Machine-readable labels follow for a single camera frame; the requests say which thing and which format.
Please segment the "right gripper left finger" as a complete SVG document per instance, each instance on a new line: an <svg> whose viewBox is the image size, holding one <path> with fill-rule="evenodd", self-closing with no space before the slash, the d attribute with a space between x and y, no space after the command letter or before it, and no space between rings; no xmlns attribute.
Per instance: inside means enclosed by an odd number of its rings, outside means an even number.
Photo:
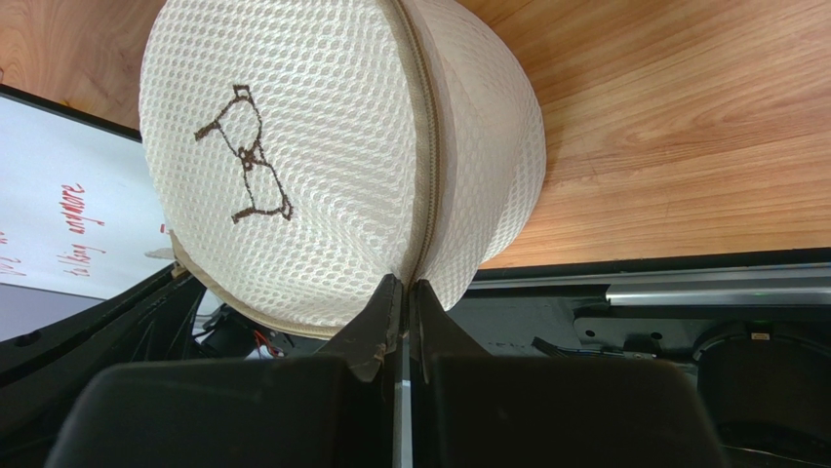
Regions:
<svg viewBox="0 0 831 468"><path fill-rule="evenodd" d="M386 365L404 288L309 356L120 365L65 420L50 467L395 467L395 374Z"/></svg>

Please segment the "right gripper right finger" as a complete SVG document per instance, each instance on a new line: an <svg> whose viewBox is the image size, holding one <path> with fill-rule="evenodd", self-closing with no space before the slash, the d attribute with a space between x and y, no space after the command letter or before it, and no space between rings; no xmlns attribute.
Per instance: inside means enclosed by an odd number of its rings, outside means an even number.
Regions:
<svg viewBox="0 0 831 468"><path fill-rule="evenodd" d="M703 403L661 361L490 354L426 281L410 291L417 467L725 467Z"/></svg>

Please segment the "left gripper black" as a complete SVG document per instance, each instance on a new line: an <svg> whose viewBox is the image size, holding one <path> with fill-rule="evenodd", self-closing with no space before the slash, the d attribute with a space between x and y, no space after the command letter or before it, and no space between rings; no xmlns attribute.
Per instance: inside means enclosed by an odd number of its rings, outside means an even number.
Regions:
<svg viewBox="0 0 831 468"><path fill-rule="evenodd" d="M309 356L327 343L269 329L228 305L196 317L205 292L190 274L166 267L103 303L3 341L2 466L42 466L78 395L111 366L185 360L194 340L200 356L244 360Z"/></svg>

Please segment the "white mesh laundry bag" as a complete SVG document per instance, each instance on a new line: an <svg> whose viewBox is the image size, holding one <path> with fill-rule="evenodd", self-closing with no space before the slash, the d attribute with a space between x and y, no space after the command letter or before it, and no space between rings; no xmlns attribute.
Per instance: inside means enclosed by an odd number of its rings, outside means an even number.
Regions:
<svg viewBox="0 0 831 468"><path fill-rule="evenodd" d="M389 275L453 308L546 173L529 78L455 1L169 1L139 118L177 261L309 337Z"/></svg>

